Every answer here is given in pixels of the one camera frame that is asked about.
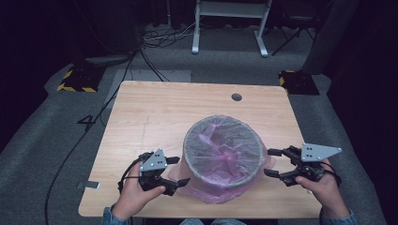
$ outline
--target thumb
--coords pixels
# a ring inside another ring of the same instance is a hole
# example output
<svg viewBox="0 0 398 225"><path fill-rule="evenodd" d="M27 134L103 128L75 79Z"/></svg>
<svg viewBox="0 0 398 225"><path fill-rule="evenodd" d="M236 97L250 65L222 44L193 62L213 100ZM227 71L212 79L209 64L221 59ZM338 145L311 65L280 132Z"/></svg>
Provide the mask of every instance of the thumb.
<svg viewBox="0 0 398 225"><path fill-rule="evenodd" d="M315 183L305 177L298 176L296 177L296 182L301 185L303 188L307 188L313 190L315 188Z"/></svg>
<svg viewBox="0 0 398 225"><path fill-rule="evenodd" d="M156 197L160 196L166 190L165 186L155 187L145 192L145 197L151 201Z"/></svg>

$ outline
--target black curtain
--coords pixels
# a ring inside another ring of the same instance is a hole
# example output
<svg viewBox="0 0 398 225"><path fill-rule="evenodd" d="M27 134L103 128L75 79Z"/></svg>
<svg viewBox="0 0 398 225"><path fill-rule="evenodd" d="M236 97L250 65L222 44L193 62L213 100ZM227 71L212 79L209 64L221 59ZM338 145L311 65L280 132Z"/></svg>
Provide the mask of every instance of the black curtain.
<svg viewBox="0 0 398 225"><path fill-rule="evenodd" d="M331 78L329 99L389 224L398 224L397 10L395 1L360 1L324 71Z"/></svg>

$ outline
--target person's right hand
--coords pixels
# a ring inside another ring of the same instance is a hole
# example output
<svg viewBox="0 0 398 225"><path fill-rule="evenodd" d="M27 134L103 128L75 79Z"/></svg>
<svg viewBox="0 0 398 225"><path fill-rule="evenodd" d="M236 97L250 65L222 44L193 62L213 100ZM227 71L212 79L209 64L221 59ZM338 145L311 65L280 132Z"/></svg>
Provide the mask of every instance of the person's right hand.
<svg viewBox="0 0 398 225"><path fill-rule="evenodd" d="M328 165L321 165L325 170L331 171ZM298 176L296 177L296 182L303 188L309 189L319 200L323 206L324 216L329 218L346 218L350 215L333 175L325 172L322 179L318 182Z"/></svg>

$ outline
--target wooden table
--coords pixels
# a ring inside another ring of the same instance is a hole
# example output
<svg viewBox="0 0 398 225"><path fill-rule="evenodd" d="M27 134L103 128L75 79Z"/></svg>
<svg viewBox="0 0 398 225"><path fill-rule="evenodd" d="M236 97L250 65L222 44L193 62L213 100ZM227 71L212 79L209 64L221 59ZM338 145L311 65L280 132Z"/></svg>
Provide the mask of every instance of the wooden table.
<svg viewBox="0 0 398 225"><path fill-rule="evenodd" d="M240 94L241 101L232 100ZM105 129L79 213L101 217L118 198L117 182L144 152L163 148L181 157L189 128L211 115L232 116L254 129L267 148L301 147L303 139L285 91L279 86L182 82L123 82ZM276 157L275 170L294 169L287 157ZM166 178L169 167L163 173ZM136 217L146 218L317 218L319 202L300 186L264 176L240 197L224 204L205 204L176 193L149 202Z"/></svg>

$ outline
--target metal bracket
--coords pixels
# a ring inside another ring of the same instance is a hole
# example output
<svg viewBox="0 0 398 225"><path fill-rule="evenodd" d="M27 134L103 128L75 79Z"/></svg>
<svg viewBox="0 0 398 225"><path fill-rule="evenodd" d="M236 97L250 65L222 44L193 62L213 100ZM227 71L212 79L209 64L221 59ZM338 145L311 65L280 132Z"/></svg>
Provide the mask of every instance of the metal bracket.
<svg viewBox="0 0 398 225"><path fill-rule="evenodd" d="M301 147L301 160L304 162L322 161L342 151L339 147L304 143Z"/></svg>

